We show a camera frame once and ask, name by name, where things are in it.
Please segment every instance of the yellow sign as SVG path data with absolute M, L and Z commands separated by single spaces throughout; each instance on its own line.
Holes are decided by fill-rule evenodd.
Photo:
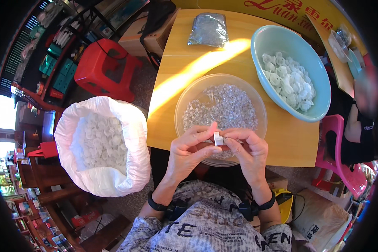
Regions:
M 321 39 L 308 17 L 317 20 L 328 30 L 336 30 L 345 24 L 352 34 L 351 46 L 362 55 L 367 53 L 357 32 L 343 14 L 329 0 L 172 0 L 182 9 L 215 9 L 245 13 L 285 25 L 317 43 Z

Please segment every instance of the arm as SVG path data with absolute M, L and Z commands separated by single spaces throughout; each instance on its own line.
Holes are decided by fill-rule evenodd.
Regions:
M 172 141 L 166 173 L 153 192 L 155 203 L 168 206 L 178 184 L 189 176 L 203 159 L 222 151 L 221 147 L 214 146 L 214 143 L 204 143 L 216 131 L 218 131 L 216 122 L 212 123 L 211 126 L 193 126 L 180 138 Z M 146 202 L 139 213 L 139 217 L 155 217 L 161 220 L 164 213 L 164 211 L 154 210 Z
M 361 122 L 357 120 L 358 108 L 355 104 L 350 109 L 349 118 L 344 130 L 344 137 L 353 143 L 360 143 L 361 139 Z
M 265 178 L 266 158 L 268 145 L 250 129 L 228 129 L 222 132 L 225 144 L 237 156 L 241 164 L 242 173 L 252 188 L 253 199 L 258 205 L 262 205 L 272 198 L 272 192 Z M 242 146 L 236 141 L 240 139 L 245 144 Z M 281 224 L 280 210 L 277 202 L 266 210 L 259 212 L 261 231 Z

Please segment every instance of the person's right hand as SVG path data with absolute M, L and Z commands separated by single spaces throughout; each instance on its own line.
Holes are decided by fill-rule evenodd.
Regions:
M 226 129 L 220 133 L 226 137 L 224 143 L 237 156 L 242 173 L 249 185 L 265 182 L 265 167 L 268 145 L 251 129 Z

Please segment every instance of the small white component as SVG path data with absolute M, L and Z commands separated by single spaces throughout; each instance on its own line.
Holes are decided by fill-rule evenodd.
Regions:
M 224 139 L 223 139 L 222 136 L 220 136 L 220 133 L 218 133 L 218 132 L 214 133 L 214 144 L 216 146 L 218 146 L 218 145 L 224 145 Z

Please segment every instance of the patterned shirt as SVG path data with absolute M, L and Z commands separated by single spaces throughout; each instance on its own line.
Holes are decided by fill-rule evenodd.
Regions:
M 241 200 L 200 180 L 181 183 L 172 200 L 188 202 L 174 222 L 137 217 L 120 251 L 290 251 L 291 229 L 271 226 L 261 234 L 236 209 Z

